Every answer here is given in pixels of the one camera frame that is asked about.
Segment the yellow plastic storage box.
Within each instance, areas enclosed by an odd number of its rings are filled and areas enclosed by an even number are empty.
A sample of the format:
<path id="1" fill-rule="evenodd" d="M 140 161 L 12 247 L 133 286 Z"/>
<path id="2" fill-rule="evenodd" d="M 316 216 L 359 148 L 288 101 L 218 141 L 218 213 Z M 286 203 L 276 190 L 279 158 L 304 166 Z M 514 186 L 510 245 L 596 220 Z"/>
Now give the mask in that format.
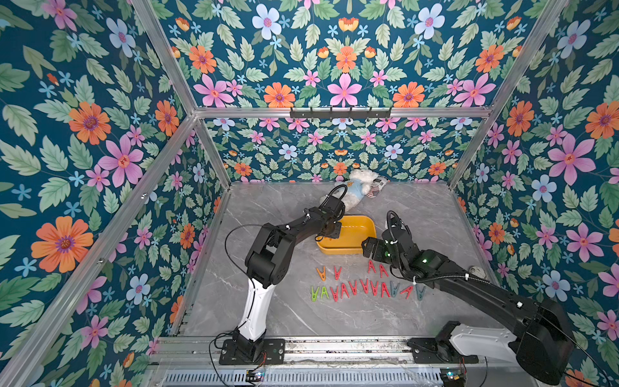
<path id="1" fill-rule="evenodd" d="M 362 255 L 362 243 L 367 238 L 377 237 L 375 224 L 365 215 L 345 215 L 341 219 L 339 238 L 322 237 L 317 241 L 320 251 L 326 255 Z"/>

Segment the red clothespin placed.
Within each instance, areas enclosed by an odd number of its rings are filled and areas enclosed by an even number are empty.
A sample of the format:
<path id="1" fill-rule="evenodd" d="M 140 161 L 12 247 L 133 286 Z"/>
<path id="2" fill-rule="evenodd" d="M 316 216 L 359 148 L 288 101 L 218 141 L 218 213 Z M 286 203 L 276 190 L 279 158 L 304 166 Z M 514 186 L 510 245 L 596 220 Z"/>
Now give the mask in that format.
<path id="1" fill-rule="evenodd" d="M 358 294 L 357 280 L 354 280 L 354 282 L 348 282 L 348 285 L 349 285 L 352 295 L 356 296 Z"/>
<path id="2" fill-rule="evenodd" d="M 345 283 L 340 284 L 340 298 L 350 298 L 349 290 Z"/>
<path id="3" fill-rule="evenodd" d="M 360 284 L 362 285 L 364 293 L 368 294 L 369 290 L 370 290 L 370 281 L 369 281 L 369 279 L 366 278 L 365 280 L 361 280 Z"/>
<path id="4" fill-rule="evenodd" d="M 370 287 L 371 287 L 372 295 L 374 297 L 376 297 L 378 295 L 378 290 L 379 290 L 379 287 L 380 287 L 380 282 L 370 281 Z"/>
<path id="5" fill-rule="evenodd" d="M 391 297 L 390 289 L 388 288 L 388 286 L 387 286 L 387 284 L 385 282 L 381 283 L 380 296 L 382 298 L 390 298 Z"/>
<path id="6" fill-rule="evenodd" d="M 408 300 L 410 298 L 410 295 L 414 292 L 415 290 L 415 286 L 414 285 L 409 285 L 406 288 L 404 288 L 404 290 L 402 290 L 399 295 L 403 296 L 404 299 Z"/>
<path id="7" fill-rule="evenodd" d="M 330 287 L 330 293 L 334 302 L 337 302 L 340 299 L 339 287 Z"/>

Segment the teal clothespin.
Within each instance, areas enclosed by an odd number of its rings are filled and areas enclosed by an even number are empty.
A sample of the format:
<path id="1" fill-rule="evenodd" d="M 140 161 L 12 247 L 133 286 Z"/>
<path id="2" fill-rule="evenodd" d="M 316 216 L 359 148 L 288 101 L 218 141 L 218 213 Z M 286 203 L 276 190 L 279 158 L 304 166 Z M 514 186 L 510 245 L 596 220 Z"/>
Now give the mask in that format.
<path id="1" fill-rule="evenodd" d="M 417 284 L 415 286 L 415 292 L 416 292 L 416 295 L 417 295 L 417 300 L 419 300 L 420 302 L 424 298 L 426 288 L 427 287 L 425 287 L 425 285 L 423 285 L 423 284 Z"/>
<path id="2" fill-rule="evenodd" d="M 389 289 L 392 298 L 396 298 L 399 294 L 400 283 L 399 282 L 390 282 Z"/>

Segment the red clothespin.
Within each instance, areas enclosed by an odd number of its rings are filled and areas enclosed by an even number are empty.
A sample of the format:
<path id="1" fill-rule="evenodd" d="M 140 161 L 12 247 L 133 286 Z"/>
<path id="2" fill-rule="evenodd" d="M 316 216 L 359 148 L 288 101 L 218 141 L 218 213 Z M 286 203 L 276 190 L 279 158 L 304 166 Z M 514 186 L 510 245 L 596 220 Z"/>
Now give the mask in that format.
<path id="1" fill-rule="evenodd" d="M 334 267 L 334 278 L 335 278 L 336 281 L 338 281 L 340 279 L 342 270 L 343 270 L 342 267 L 339 267 L 338 269 L 336 267 Z"/>

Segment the orange clothespin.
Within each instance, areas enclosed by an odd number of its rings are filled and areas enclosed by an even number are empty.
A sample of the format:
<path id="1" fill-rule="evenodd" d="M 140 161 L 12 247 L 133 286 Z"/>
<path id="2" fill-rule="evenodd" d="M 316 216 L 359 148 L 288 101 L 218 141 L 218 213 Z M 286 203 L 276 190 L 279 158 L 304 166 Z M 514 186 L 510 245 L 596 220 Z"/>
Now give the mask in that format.
<path id="1" fill-rule="evenodd" d="M 323 266 L 321 269 L 317 268 L 316 271 L 317 271 L 317 274 L 319 275 L 321 281 L 325 282 L 327 280 L 327 268 L 325 266 Z"/>

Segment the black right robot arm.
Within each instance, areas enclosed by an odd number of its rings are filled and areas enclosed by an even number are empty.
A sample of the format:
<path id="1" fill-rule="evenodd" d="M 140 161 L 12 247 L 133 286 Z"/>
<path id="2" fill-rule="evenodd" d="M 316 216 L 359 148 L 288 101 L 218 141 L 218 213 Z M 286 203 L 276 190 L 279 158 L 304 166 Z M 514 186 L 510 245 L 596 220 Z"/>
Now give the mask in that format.
<path id="1" fill-rule="evenodd" d="M 567 377 L 567 366 L 578 343 L 564 308 L 553 298 L 541 302 L 504 290 L 463 269 L 435 250 L 421 250 L 409 227 L 394 211 L 386 216 L 382 237 L 362 243 L 363 254 L 400 272 L 414 285 L 448 293 L 484 312 L 506 330 L 445 325 L 437 336 L 443 356 L 496 357 L 518 364 L 534 379 L 559 385 Z"/>

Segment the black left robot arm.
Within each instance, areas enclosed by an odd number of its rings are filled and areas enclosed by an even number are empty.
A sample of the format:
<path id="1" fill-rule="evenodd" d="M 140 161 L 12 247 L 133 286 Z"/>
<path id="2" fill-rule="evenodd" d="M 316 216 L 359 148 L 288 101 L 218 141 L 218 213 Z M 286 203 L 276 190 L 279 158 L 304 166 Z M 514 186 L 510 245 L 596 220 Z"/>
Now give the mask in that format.
<path id="1" fill-rule="evenodd" d="M 272 295 L 290 269 L 296 246 L 310 237 L 339 238 L 347 192 L 346 185 L 337 185 L 318 206 L 304 209 L 300 218 L 281 225 L 258 226 L 244 260 L 245 267 L 236 266 L 248 279 L 248 296 L 239 325 L 227 335 L 240 356 L 255 361 L 264 351 Z"/>

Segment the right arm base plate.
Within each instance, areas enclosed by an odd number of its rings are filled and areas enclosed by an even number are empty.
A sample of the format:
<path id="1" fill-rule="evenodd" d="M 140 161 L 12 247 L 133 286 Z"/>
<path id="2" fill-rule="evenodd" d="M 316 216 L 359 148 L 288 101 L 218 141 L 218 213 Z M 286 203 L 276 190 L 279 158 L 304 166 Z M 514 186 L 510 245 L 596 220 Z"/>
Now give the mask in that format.
<path id="1" fill-rule="evenodd" d="M 435 338 L 411 338 L 406 341 L 416 364 L 479 364 L 478 356 L 459 354 L 448 342 Z"/>

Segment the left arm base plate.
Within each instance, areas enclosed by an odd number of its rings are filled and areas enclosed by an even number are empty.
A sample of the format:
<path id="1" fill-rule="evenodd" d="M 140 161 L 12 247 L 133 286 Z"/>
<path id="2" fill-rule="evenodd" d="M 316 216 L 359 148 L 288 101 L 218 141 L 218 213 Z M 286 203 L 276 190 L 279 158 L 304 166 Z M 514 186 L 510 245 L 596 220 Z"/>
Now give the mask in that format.
<path id="1" fill-rule="evenodd" d="M 259 343 L 226 340 L 219 356 L 221 365 L 271 365 L 283 364 L 286 341 L 265 339 Z"/>

